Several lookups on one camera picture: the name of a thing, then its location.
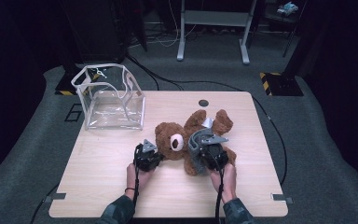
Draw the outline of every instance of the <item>wrist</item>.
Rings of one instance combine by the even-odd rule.
[[[229,201],[236,199],[237,195],[235,194],[235,192],[225,192],[223,191],[222,193],[222,201],[223,203],[228,203]]]
[[[127,197],[129,197],[132,201],[133,201],[133,197],[135,195],[135,189],[133,188],[126,188],[124,190],[124,195],[126,195]]]

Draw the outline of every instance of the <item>clear plastic box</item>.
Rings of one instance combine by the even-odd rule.
[[[85,113],[86,130],[143,129],[145,95],[124,65],[87,65],[71,83]]]

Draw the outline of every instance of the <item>metal bracket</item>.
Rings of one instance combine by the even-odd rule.
[[[213,119],[211,118],[206,118],[205,121],[202,122],[202,126],[204,126],[205,128],[212,129],[212,125],[213,125]]]
[[[286,198],[283,194],[273,194],[271,193],[271,199],[274,201],[286,202],[286,203],[295,203],[292,198]]]
[[[144,140],[144,146],[142,148],[143,152],[148,152],[155,149],[157,149],[155,145],[151,144],[147,139]]]
[[[66,193],[54,193],[51,196],[47,196],[44,203],[52,203],[53,200],[64,200],[66,196]]]
[[[222,142],[228,142],[228,139],[221,137],[219,135],[216,135],[216,134],[214,134],[212,137],[210,137],[208,139],[201,140],[201,143],[204,145],[212,145],[212,144],[217,144],[217,143],[222,143]]]

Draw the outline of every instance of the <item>gray carpet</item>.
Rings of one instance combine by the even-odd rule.
[[[258,223],[358,223],[358,174],[342,160],[329,136],[324,114],[301,77],[303,97],[267,96],[260,72],[284,70],[295,44],[282,58],[284,35],[257,34],[249,49],[251,63],[243,65],[235,35],[200,35],[187,41],[185,59],[176,61],[178,42],[171,47],[149,44],[130,48],[130,55],[156,74],[182,81],[216,81],[250,92],[270,115],[287,148],[287,177],[282,190],[295,200],[286,217],[258,218]],[[123,62],[145,91],[156,90],[153,79],[129,60]],[[0,223],[29,223],[45,195],[59,183],[69,159],[79,122],[64,122],[77,96],[54,94],[61,67],[45,73],[47,88],[21,138],[0,166]],[[159,81],[163,91],[177,91]],[[185,91],[235,91],[211,83],[181,83]],[[282,144],[257,105],[268,147],[279,178],[283,176]],[[52,218],[43,203],[34,223],[93,223],[95,218]],[[135,223],[211,223],[210,219],[135,219]]]

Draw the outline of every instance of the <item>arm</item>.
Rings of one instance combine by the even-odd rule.
[[[154,170],[149,172],[139,171],[139,192],[144,188]],[[127,167],[127,189],[124,195],[107,205],[100,219],[96,224],[118,224],[127,223],[135,214],[135,206],[133,205],[133,197],[135,195],[135,166],[131,163]]]
[[[216,191],[220,186],[220,174],[217,171],[210,171],[212,184]],[[222,202],[228,224],[254,224],[255,219],[246,209],[245,205],[237,198],[237,171],[232,164],[227,164],[223,177]]]

